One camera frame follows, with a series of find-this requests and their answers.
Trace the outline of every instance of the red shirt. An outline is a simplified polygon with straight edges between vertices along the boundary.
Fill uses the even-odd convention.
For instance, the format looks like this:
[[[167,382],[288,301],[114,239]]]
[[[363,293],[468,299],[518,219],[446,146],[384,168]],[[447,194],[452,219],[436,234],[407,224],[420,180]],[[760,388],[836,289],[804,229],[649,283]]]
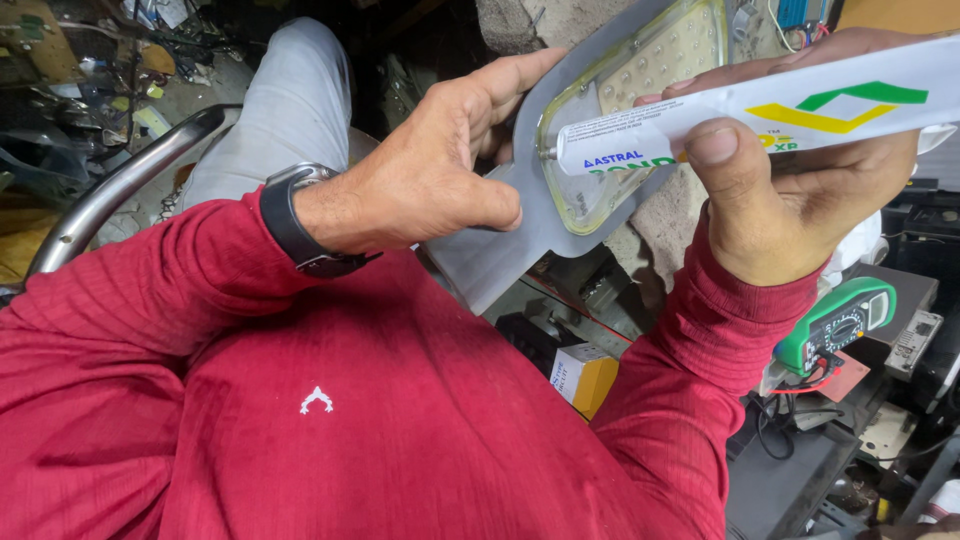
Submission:
[[[409,250],[308,278],[258,197],[0,311],[0,537],[723,537],[736,397],[815,276],[740,282],[702,222],[588,426]]]

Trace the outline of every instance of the knee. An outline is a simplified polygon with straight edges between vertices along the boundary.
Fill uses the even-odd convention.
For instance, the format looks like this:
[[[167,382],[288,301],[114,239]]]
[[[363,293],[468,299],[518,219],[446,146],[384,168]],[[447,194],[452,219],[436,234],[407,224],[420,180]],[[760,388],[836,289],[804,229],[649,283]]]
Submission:
[[[284,24],[270,38],[270,46],[296,50],[308,46],[318,49],[325,57],[345,57],[343,45],[323,23],[310,17],[298,17]]]

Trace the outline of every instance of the digital multimeter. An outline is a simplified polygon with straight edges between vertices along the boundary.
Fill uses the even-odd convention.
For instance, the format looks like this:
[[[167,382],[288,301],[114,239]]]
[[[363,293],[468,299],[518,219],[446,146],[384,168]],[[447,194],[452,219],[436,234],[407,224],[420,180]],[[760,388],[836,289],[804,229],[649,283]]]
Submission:
[[[797,321],[793,331],[774,348],[774,358],[806,377],[817,363],[818,349],[833,353],[863,332],[890,323],[896,306],[897,291],[887,282],[877,278],[843,282]]]

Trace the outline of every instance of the hand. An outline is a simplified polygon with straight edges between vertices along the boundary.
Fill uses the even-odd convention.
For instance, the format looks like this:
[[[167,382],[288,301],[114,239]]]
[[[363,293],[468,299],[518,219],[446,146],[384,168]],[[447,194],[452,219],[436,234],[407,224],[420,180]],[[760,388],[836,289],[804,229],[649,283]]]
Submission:
[[[927,39],[854,28],[793,55],[713,69],[676,83],[672,99],[768,74]],[[657,101],[642,96],[637,105]],[[817,270],[850,230],[903,189],[917,157],[918,132],[768,156],[750,128],[717,118],[686,137],[693,170],[709,194],[714,257],[741,281],[777,285]]]
[[[303,226],[326,249],[358,254],[405,248],[471,226],[512,231],[519,194],[474,174],[477,156],[510,157],[497,130],[566,51],[501,58],[437,83],[376,150],[340,176],[294,195]]]

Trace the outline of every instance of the white tube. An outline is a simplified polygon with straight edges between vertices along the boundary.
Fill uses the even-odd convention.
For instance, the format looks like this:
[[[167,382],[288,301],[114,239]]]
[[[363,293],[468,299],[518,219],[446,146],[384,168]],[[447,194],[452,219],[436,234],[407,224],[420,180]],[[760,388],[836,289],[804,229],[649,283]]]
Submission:
[[[704,90],[560,130],[543,152],[568,175],[686,161],[694,126],[728,116],[767,153],[810,150],[960,120],[960,36]]]

